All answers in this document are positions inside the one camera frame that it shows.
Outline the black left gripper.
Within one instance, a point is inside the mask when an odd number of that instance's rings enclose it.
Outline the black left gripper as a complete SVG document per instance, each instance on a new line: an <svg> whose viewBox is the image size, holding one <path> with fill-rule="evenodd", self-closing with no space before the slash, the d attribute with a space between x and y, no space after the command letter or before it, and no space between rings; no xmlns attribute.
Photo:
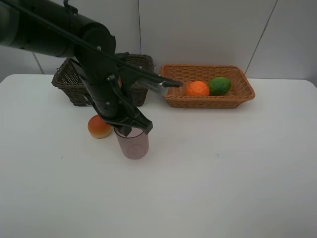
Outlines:
<svg viewBox="0 0 317 238"><path fill-rule="evenodd" d="M89 75L84 78L88 91L87 100L92 104L103 121L118 129L120 134L128 136L132 128L139 128L145 134L153 129L153 123L134 106L126 89L119 84L117 73L106 77Z"/></svg>

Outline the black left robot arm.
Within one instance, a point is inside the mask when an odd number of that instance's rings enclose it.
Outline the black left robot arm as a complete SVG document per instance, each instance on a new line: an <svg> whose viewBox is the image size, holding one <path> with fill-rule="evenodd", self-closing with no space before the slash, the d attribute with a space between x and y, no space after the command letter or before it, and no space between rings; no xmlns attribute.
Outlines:
<svg viewBox="0 0 317 238"><path fill-rule="evenodd" d="M0 3L2 46L58 58L71 58L81 73L87 100L101 119L123 135L133 128L144 133L153 124L133 104L131 86L139 79L154 79L151 72L126 62L116 54L109 30L78 13L67 2L3 0Z"/></svg>

